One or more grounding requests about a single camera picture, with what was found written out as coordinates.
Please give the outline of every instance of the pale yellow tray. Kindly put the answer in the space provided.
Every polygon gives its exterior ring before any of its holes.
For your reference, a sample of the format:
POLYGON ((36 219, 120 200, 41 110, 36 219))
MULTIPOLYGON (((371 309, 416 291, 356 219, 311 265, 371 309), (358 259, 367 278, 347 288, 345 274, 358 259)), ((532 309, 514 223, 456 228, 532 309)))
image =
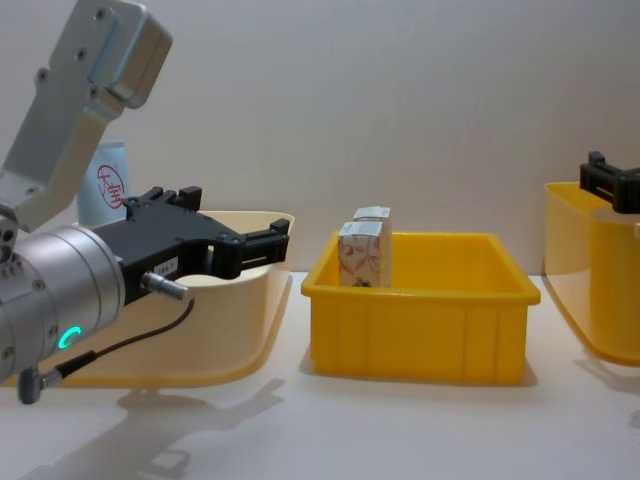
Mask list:
MULTIPOLYGON (((239 233, 262 230, 277 212, 201 212, 239 233)), ((235 280, 193 275, 179 280, 192 287, 196 304, 178 328, 107 355, 67 378, 80 387, 197 387, 229 382, 266 361, 280 327, 291 287, 289 261, 247 270, 235 280)), ((55 364, 87 350, 173 321, 185 305, 159 295, 127 306, 112 326, 41 364, 55 364)))

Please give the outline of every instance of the silver cylindrical motor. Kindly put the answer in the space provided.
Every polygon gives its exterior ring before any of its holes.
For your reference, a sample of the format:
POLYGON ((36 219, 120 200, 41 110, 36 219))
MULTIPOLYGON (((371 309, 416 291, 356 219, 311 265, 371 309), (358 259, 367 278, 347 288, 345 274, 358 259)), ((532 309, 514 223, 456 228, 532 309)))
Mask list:
POLYGON ((93 232, 62 227, 0 264, 0 382, 110 325, 124 305, 118 261, 93 232))

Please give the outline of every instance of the white table surface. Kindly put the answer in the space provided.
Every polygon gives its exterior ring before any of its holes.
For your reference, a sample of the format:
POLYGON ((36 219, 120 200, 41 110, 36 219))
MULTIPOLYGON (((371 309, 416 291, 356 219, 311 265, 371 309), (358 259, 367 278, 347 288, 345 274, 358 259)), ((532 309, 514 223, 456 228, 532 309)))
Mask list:
POLYGON ((57 389, 33 407, 0 389, 0 479, 640 478, 640 374, 591 358, 539 278, 530 370, 515 388, 301 371, 309 344, 303 278, 294 274, 267 364, 232 384, 57 389))

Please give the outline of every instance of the black cable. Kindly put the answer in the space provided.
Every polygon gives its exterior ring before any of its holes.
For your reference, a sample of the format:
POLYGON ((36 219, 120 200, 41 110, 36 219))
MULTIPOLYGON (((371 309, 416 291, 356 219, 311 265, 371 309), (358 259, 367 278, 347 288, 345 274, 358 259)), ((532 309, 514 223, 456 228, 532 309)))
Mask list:
POLYGON ((126 340, 114 343, 113 345, 100 350, 99 352, 90 350, 81 355, 78 355, 77 357, 72 358, 71 360, 56 365, 55 369, 60 372, 62 378, 66 378, 67 376, 71 375, 74 372, 77 372, 81 368, 86 367, 90 363, 95 362, 98 358, 103 357, 111 352, 115 352, 122 347, 126 347, 127 345, 131 345, 132 343, 146 340, 147 338, 155 337, 156 335, 160 335, 161 333, 168 332, 169 330, 176 328, 178 325, 185 321, 185 319, 191 314, 195 303, 195 298, 192 298, 191 301, 189 301, 189 305, 187 305, 185 311, 182 312, 182 314, 173 322, 165 325, 164 327, 156 328, 155 330, 151 330, 146 333, 141 333, 140 335, 136 335, 135 337, 127 338, 126 340))

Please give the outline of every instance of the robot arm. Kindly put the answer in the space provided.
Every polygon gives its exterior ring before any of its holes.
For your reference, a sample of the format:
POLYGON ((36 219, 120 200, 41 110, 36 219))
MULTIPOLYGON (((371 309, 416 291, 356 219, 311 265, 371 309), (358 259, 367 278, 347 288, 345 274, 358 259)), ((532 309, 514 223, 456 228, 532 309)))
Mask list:
POLYGON ((232 279, 285 259, 288 221, 239 234, 198 213, 198 187, 129 198, 126 220, 95 231, 68 226, 16 242, 17 228, 30 232, 71 203, 106 126, 145 103, 171 42, 142 5, 78 0, 36 76, 0 170, 0 382, 19 374, 23 403, 65 376, 41 376, 38 362, 109 326, 128 303, 149 292, 184 300, 181 276, 232 279))

